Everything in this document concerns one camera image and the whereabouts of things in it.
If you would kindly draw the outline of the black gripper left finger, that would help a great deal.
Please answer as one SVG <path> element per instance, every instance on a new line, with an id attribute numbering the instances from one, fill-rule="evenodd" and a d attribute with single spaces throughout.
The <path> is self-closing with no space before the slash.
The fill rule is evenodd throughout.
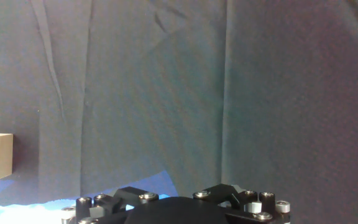
<path id="1" fill-rule="evenodd" d="M 73 206 L 61 209 L 62 224 L 125 224 L 130 211 L 127 206 L 137 207 L 159 199 L 154 192 L 124 187 L 114 194 L 98 194 L 80 197 Z"/>

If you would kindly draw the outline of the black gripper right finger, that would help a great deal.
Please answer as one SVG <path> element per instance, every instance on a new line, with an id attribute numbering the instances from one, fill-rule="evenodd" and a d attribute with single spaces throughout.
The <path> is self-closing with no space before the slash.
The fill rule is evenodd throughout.
<path id="1" fill-rule="evenodd" d="M 210 203 L 228 224 L 290 224 L 290 203 L 277 200 L 274 193 L 218 184 L 193 193 L 193 199 Z"/>

